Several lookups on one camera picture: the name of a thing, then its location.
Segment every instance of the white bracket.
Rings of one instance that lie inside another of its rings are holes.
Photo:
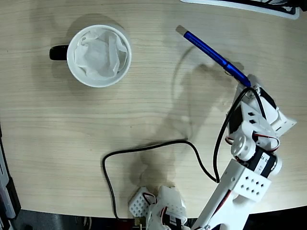
[[[219,224],[221,230],[243,229],[252,208],[256,202],[261,201],[270,185],[269,179],[232,159],[221,182],[191,229],[201,227],[210,230]],[[231,191],[228,198],[215,212],[228,190]]]

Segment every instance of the wood grain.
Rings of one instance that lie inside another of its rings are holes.
[[[80,29],[117,23],[130,35],[132,64],[122,81],[92,89],[48,51]],[[288,20],[178,0],[11,0],[0,9],[0,122],[23,209],[112,217],[100,161],[111,151],[188,137],[212,172],[216,137],[236,81],[176,31],[183,25],[258,76],[298,124],[282,137],[282,171],[254,212],[307,205],[307,14]],[[221,145],[222,173],[230,148]],[[107,170],[127,217],[139,186],[175,185],[189,217],[216,184],[186,146],[116,156]]]

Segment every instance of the tissue paper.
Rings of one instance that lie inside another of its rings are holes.
[[[75,63],[94,80],[116,76],[125,66],[128,52],[120,37],[106,29],[94,29],[82,36],[74,51]]]

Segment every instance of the red wire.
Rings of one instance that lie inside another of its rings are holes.
[[[166,213],[166,210],[167,210],[167,206],[165,206],[162,211],[161,211],[161,223],[162,225],[164,225],[164,215]]]
[[[275,148],[273,148],[273,149],[269,150],[270,152],[274,152],[274,151],[276,151],[276,150],[279,148],[280,141],[279,141],[279,139],[278,139],[278,138],[276,138],[276,137],[271,137],[271,136],[264,135],[264,134],[258,134],[258,133],[255,133],[255,134],[253,134],[253,135],[254,135],[254,136],[256,136],[256,137],[262,137],[262,138],[272,138],[272,139],[275,139],[275,140],[277,141],[278,145],[277,145],[277,147],[275,147]]]
[[[220,202],[220,204],[218,205],[218,207],[214,211],[213,215],[223,206],[223,204],[225,203],[226,199],[229,197],[230,192],[231,192],[230,190],[227,191],[226,195],[224,196],[224,198],[222,199],[222,201]]]
[[[156,197],[156,196],[154,196],[154,195],[151,194],[151,193],[143,193],[143,197],[144,197],[144,199],[146,200],[146,202],[147,202],[149,205],[151,205],[151,203],[149,202],[149,200],[146,198],[145,195],[153,197],[153,198],[155,199],[155,204],[157,203],[157,197]]]

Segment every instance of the pen tip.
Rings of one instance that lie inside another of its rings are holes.
[[[188,31],[188,30],[185,29],[182,25],[179,25],[179,26],[177,26],[176,31],[183,36],[186,33],[186,31]]]

